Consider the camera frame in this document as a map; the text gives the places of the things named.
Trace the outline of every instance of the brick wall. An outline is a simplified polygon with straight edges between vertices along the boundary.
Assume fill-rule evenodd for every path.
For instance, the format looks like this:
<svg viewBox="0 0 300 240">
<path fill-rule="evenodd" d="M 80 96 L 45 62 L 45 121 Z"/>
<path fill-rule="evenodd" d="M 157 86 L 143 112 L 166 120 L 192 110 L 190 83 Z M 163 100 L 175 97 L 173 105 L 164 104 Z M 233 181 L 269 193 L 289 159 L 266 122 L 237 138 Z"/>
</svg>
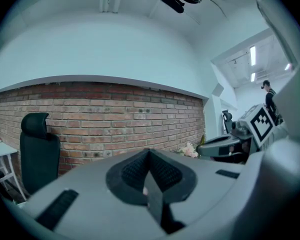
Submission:
<svg viewBox="0 0 300 240">
<path fill-rule="evenodd" d="M 143 148 L 175 151 L 204 134 L 199 98 L 91 82 L 40 84 L 0 93 L 0 138 L 19 150 L 21 121 L 48 112 L 61 141 L 59 174 L 94 160 Z M 20 178 L 20 155 L 12 156 Z"/>
</svg>

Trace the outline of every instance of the black office chair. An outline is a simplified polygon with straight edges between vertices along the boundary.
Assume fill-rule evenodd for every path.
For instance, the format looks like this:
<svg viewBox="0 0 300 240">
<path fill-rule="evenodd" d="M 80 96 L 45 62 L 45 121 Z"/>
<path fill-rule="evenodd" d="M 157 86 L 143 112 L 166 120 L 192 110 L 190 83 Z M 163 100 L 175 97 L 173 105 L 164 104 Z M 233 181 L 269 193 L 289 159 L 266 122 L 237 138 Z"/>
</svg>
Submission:
<svg viewBox="0 0 300 240">
<path fill-rule="evenodd" d="M 225 130 L 226 133 L 229 134 L 231 133 L 231 129 L 232 129 L 232 114 L 229 113 L 229 110 L 223 110 L 223 120 L 224 120 L 224 126 L 225 126 Z"/>
<path fill-rule="evenodd" d="M 22 181 L 33 194 L 58 177 L 60 140 L 47 133 L 48 113 L 29 113 L 21 122 L 20 136 Z"/>
</svg>

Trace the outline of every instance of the black shirt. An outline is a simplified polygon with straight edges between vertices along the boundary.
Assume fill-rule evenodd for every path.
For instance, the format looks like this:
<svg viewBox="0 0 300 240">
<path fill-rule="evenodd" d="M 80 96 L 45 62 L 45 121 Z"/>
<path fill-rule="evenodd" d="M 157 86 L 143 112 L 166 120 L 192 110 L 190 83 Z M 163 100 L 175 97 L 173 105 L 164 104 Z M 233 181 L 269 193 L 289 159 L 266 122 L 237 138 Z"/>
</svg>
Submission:
<svg viewBox="0 0 300 240">
<path fill-rule="evenodd" d="M 266 104 L 266 108 L 268 109 L 268 112 L 273 120 L 274 123 L 276 123 L 276 105 L 273 102 L 272 98 L 273 96 L 276 94 L 276 92 L 273 89 L 270 89 L 268 91 L 268 93 L 265 96 L 265 104 Z"/>
</svg>

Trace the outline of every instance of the white desk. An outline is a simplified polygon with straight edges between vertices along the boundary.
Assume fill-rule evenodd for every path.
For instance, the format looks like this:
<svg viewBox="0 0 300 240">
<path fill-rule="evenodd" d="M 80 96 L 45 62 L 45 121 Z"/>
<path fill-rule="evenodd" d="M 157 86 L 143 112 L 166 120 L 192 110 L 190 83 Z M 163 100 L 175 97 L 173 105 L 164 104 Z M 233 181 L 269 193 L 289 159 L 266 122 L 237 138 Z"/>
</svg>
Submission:
<svg viewBox="0 0 300 240">
<path fill-rule="evenodd" d="M 14 167 L 13 167 L 12 162 L 11 162 L 11 154 L 16 153 L 16 152 L 17 152 L 17 150 L 15 148 L 13 148 L 13 147 L 11 147 L 11 146 L 3 143 L 3 142 L 0 142 L 0 169 L 3 169 L 3 171 L 4 171 L 4 177 L 0 179 L 0 182 L 3 183 L 5 180 L 13 177 L 17 188 L 19 189 L 23 199 L 26 201 L 27 199 L 26 199 L 25 194 L 24 194 L 24 192 L 22 191 L 22 189 L 19 185 L 19 182 L 18 182 L 16 174 L 15 174 Z M 7 156 L 7 158 L 8 158 L 11 173 L 8 173 L 6 164 L 5 164 L 4 159 L 3 159 L 4 156 Z"/>
</svg>

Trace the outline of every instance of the fluorescent light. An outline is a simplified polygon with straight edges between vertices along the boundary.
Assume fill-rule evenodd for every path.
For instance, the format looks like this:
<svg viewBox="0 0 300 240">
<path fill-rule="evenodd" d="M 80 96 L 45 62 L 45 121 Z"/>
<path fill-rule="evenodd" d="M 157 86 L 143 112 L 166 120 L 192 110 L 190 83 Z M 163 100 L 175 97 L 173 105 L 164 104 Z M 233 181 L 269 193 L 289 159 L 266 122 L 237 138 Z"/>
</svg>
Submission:
<svg viewBox="0 0 300 240">
<path fill-rule="evenodd" d="M 250 48 L 250 54 L 251 54 L 251 66 L 256 65 L 256 47 L 252 46 Z"/>
<path fill-rule="evenodd" d="M 256 77 L 256 73 L 252 73 L 252 74 L 251 74 L 251 82 L 254 82 L 254 81 L 255 81 L 255 77 Z"/>
<path fill-rule="evenodd" d="M 290 69 L 290 66 L 291 66 L 291 64 L 290 64 L 290 63 L 288 63 L 288 64 L 286 65 L 286 67 L 285 67 L 285 69 L 284 69 L 284 70 L 288 70 L 288 69 Z"/>
</svg>

